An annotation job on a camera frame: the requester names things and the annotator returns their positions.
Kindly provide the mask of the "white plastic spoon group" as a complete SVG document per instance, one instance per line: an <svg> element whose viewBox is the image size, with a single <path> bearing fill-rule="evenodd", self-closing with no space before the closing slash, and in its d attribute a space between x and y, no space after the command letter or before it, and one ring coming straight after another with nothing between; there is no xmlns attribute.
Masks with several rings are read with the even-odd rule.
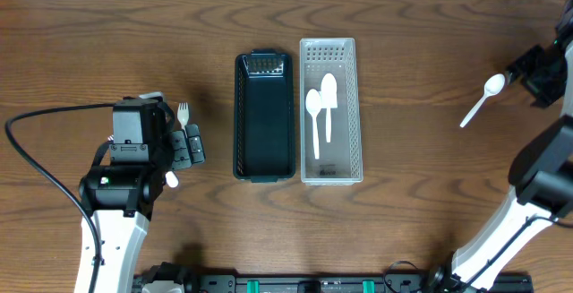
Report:
<svg viewBox="0 0 573 293"><path fill-rule="evenodd" d="M165 174L165 179L166 179L166 184L170 188L177 188L179 186L179 178L176 176L176 174L173 171L168 171Z"/></svg>

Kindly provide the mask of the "white plastic fork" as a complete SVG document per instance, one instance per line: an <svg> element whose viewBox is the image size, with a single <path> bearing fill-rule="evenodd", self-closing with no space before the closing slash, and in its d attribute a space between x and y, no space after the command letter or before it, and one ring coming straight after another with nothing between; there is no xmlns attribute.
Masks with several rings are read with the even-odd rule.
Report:
<svg viewBox="0 0 573 293"><path fill-rule="evenodd" d="M180 123L181 129L184 130L188 125L190 119L190 107L187 102L181 102L177 109L177 120Z"/></svg>

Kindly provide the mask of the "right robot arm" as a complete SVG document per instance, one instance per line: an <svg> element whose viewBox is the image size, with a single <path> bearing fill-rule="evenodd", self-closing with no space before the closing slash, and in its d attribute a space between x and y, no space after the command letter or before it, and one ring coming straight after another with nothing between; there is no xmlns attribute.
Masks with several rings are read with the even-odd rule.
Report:
<svg viewBox="0 0 573 293"><path fill-rule="evenodd" d="M572 3L564 4L548 47L536 45L494 75L484 95L520 83L534 106L563 102L559 118L535 137L509 169L509 191L478 234L431 271L425 292L486 292L505 265L538 233L572 211Z"/></svg>

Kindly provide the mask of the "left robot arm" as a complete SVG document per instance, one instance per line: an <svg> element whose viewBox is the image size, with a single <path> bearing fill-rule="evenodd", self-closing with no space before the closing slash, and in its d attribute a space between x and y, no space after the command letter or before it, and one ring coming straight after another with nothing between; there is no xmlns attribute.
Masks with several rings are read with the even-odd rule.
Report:
<svg viewBox="0 0 573 293"><path fill-rule="evenodd" d="M77 292L129 292L154 202L175 173L205 160L186 103L172 110L162 93L113 106L113 136L81 179L82 252Z"/></svg>

